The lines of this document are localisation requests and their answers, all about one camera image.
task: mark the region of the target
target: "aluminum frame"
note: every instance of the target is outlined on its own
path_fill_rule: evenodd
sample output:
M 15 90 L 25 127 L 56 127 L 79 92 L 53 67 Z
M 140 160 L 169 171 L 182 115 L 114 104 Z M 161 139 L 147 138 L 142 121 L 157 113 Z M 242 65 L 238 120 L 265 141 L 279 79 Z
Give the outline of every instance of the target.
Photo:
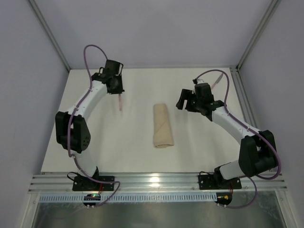
M 230 72 L 236 88 L 244 119 L 249 124 L 256 126 L 254 114 L 249 105 L 248 97 L 244 90 L 240 74 L 236 66 L 230 67 Z M 114 175 L 116 180 L 121 182 L 121 187 L 117 194 L 126 193 L 185 193 L 196 192 L 223 192 L 227 190 L 199 190 L 198 173 L 101 173 L 103 175 Z M 273 176 L 273 171 L 263 173 L 264 176 Z M 298 227 L 293 210 L 288 203 L 289 193 L 282 175 L 275 180 L 262 180 L 253 177 L 259 191 L 275 191 L 279 200 L 279 205 L 283 214 L 283 219 L 288 228 Z M 243 188 L 235 191 L 254 191 L 253 184 L 247 178 L 242 178 Z M 72 182 L 66 177 L 66 173 L 42 173 L 34 175 L 28 193 L 31 194 L 28 208 L 25 212 L 23 227 L 30 227 L 34 221 L 34 216 L 39 202 L 40 194 L 62 193 L 65 195 L 75 195 L 79 192 L 72 191 Z

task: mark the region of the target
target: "metal floor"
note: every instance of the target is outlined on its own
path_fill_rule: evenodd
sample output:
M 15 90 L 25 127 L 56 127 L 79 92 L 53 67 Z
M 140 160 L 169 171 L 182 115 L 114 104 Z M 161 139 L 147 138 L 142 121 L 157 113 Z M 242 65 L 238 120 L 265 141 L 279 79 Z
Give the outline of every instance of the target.
M 225 209 L 215 202 L 120 203 L 71 215 L 83 205 L 39 203 L 32 228 L 285 228 L 276 194 L 258 194 L 245 209 Z M 231 205 L 252 198 L 252 192 L 235 192 Z

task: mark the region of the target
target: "beige towel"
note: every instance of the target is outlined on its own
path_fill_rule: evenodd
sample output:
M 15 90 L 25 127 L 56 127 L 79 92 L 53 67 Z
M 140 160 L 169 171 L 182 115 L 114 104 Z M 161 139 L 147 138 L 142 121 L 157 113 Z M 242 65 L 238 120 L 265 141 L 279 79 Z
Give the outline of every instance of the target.
M 156 104 L 153 107 L 154 113 L 154 136 L 153 145 L 156 148 L 173 146 L 173 137 L 169 122 L 168 109 L 166 104 Z

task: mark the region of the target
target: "cable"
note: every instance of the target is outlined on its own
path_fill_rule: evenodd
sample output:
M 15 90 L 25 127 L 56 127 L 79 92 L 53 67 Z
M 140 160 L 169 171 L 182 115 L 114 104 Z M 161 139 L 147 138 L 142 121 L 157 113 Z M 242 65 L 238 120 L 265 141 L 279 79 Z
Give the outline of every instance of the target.
M 243 209 L 243 208 L 249 207 L 251 204 L 253 204 L 254 201 L 256 201 L 256 199 L 257 199 L 257 186 L 256 186 L 255 182 L 250 177 L 247 177 L 247 178 L 249 178 L 251 180 L 251 182 L 253 183 L 253 185 L 255 186 L 255 195 L 254 195 L 253 199 L 248 204 L 245 204 L 245 205 L 242 205 L 242 206 L 229 206 L 229 205 L 223 205 L 223 204 L 219 203 L 218 205 L 222 206 L 222 207 L 225 207 L 225 208 L 229 208 L 229 209 Z
M 95 48 L 98 48 L 99 50 L 101 50 L 101 52 L 103 53 L 104 57 L 106 60 L 108 60 L 108 57 L 106 56 L 105 52 L 99 47 L 99 46 L 96 46 L 94 44 L 89 44 L 87 46 L 85 46 L 84 48 L 84 61 L 85 61 L 85 67 L 86 67 L 86 71 L 89 75 L 89 80 L 90 80 L 90 86 L 89 86 L 89 89 L 88 91 L 86 92 L 86 94 L 80 99 L 80 101 L 77 103 L 76 107 L 74 108 L 72 114 L 71 114 L 71 117 L 68 121 L 68 125 L 67 125 L 67 152 L 68 152 L 68 156 L 69 157 L 74 157 L 74 155 L 71 153 L 71 125 L 72 125 L 72 121 L 73 121 L 73 117 L 75 115 L 75 113 L 77 112 L 78 110 L 78 107 L 80 106 L 80 104 L 86 99 L 86 97 L 89 95 L 89 93 L 91 92 L 92 90 L 92 76 L 91 76 L 91 73 L 90 73 L 90 70 L 89 70 L 89 66 L 87 64 L 87 61 L 86 61 L 86 49 L 88 47 L 95 47 Z
M 204 73 L 200 74 L 199 76 L 197 76 L 195 79 L 199 79 L 201 76 L 203 76 L 204 74 L 206 73 L 209 73 L 209 72 L 213 72 L 213 71 L 218 71 L 218 72 L 221 72 L 223 73 L 225 76 L 226 76 L 226 79 L 227 79 L 227 90 L 226 90 L 226 94 L 225 94 L 225 99 L 224 99 L 224 109 L 225 111 L 228 113 L 228 115 L 234 120 L 236 121 L 239 125 L 241 125 L 242 127 L 245 127 L 247 128 L 247 126 L 245 124 L 243 124 L 241 121 L 239 121 L 233 114 L 231 114 L 228 109 L 227 109 L 227 97 L 228 97 L 228 92 L 229 92 L 229 86 L 230 86 L 230 80 L 229 80 L 229 77 L 227 75 L 226 72 L 222 71 L 222 70 L 218 70 L 218 69 L 212 69 L 212 70 L 208 70 L 208 71 L 205 71 Z M 277 161 L 277 171 L 276 171 L 276 174 L 272 177 L 262 177 L 260 175 L 257 175 L 257 177 L 261 178 L 261 179 L 264 179 L 264 180 L 273 180 L 275 178 L 277 178 L 280 173 L 281 173 L 281 160 L 275 150 L 275 148 L 263 137 L 261 136 L 258 132 L 252 130 L 251 128 L 248 128 L 248 131 L 250 131 L 251 133 L 255 134 L 256 136 L 258 136 L 262 141 L 264 141 L 266 143 L 266 145 L 273 151 L 274 155 L 275 155 L 275 159 Z
M 104 67 L 99 68 L 99 71 L 98 71 L 99 74 L 100 74 L 101 69 L 104 69 Z
M 72 173 L 72 174 L 76 174 L 76 175 L 78 175 L 78 173 L 76 173 L 76 172 L 69 172 L 67 175 L 66 175 L 66 177 L 67 178 L 69 178 L 71 181 L 73 181 L 74 182 L 74 179 L 73 178 L 71 178 L 70 176 L 69 176 L 69 174 L 70 173 Z

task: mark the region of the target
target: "black motor joint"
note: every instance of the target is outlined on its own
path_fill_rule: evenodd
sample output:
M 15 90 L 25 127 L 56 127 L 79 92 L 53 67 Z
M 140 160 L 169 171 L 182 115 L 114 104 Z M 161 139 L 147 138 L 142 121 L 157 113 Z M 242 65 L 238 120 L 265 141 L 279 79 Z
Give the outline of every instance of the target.
M 122 70 L 124 65 L 114 60 L 107 60 L 102 73 L 95 73 L 92 80 L 106 84 L 109 94 L 121 94 L 124 92 Z

